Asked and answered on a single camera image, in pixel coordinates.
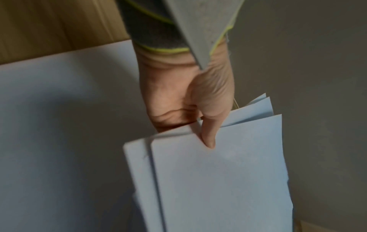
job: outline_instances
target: person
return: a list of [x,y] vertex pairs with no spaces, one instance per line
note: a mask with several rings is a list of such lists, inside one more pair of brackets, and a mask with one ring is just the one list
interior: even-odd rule
[[202,117],[201,138],[214,148],[215,136],[234,101],[225,36],[213,46],[208,66],[200,70],[160,0],[117,3],[133,41],[140,89],[154,127],[163,132]]

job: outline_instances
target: wood grain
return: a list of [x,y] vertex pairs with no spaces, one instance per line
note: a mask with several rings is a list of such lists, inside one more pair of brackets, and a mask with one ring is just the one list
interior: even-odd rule
[[114,0],[0,0],[0,64],[126,39]]

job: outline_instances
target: wrinkled skin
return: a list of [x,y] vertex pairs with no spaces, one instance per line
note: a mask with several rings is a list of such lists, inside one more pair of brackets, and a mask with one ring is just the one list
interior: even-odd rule
[[134,45],[140,89],[147,114],[158,130],[167,131],[202,117],[201,138],[215,147],[215,135],[228,116],[234,99],[234,79],[223,39],[205,70],[190,52],[156,53]]

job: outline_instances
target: yellow trim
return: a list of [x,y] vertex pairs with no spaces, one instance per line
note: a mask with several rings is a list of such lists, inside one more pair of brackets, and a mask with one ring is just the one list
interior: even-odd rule
[[146,45],[143,45],[141,43],[138,43],[134,41],[134,43],[138,44],[140,47],[145,48],[146,50],[153,51],[153,52],[164,52],[164,53],[180,53],[180,52],[188,52],[190,49],[188,47],[179,47],[179,48],[154,48],[154,47],[148,47]]
[[221,36],[219,36],[219,39],[215,42],[214,46],[211,48],[210,50],[210,55],[213,54],[214,50],[217,48],[219,42],[222,40],[224,34],[226,34],[229,30],[231,30],[233,28],[233,25],[229,25],[221,34]]
[[131,0],[125,0],[127,3],[129,3],[132,7],[134,7],[135,9],[137,9],[138,11],[152,17],[155,18],[159,21],[162,21],[164,23],[168,23],[168,24],[174,24],[170,19],[163,17],[161,15],[158,15],[156,13],[150,12],[149,10],[145,9],[144,7],[141,7],[139,4],[131,1]]

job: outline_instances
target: wooden surface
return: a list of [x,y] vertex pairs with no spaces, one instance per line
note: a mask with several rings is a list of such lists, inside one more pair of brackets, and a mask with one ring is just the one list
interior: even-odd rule
[[114,0],[0,0],[0,64],[126,39]]

